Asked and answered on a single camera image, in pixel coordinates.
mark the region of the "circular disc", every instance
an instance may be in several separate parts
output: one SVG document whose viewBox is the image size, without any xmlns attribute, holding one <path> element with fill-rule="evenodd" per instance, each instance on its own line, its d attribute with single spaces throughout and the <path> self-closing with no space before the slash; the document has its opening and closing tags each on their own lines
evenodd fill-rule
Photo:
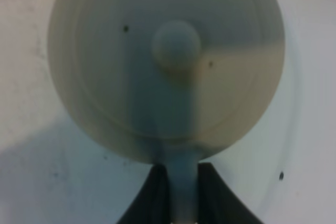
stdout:
<svg viewBox="0 0 336 224">
<path fill-rule="evenodd" d="M 174 20 L 199 35 L 197 64 L 158 66 L 152 43 Z M 269 106 L 284 60 L 276 0 L 57 0 L 49 63 L 57 91 L 94 140 L 144 162 L 168 146 L 210 156 Z"/>
</svg>

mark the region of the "small black dot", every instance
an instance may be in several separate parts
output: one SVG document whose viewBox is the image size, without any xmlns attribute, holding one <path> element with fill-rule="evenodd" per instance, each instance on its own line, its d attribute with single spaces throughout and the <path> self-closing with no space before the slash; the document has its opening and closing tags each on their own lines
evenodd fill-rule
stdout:
<svg viewBox="0 0 336 224">
<path fill-rule="evenodd" d="M 280 180 L 280 181 L 283 180 L 283 176 L 284 176 L 284 174 L 283 174 L 283 172 L 281 172 L 281 173 L 280 173 L 280 176 L 279 176 L 279 180 Z"/>
</svg>

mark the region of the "white surface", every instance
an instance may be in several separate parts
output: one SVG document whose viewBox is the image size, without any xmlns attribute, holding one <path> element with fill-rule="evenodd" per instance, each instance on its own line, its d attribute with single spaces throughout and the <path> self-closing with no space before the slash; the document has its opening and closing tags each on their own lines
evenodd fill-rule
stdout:
<svg viewBox="0 0 336 224">
<path fill-rule="evenodd" d="M 0 0 L 0 223 L 114 223 L 149 167 L 98 146 L 64 112 L 46 62 L 53 1 Z M 336 7 L 279 1 L 291 42 L 279 90 L 212 160 L 265 223 L 334 223 Z"/>
</svg>

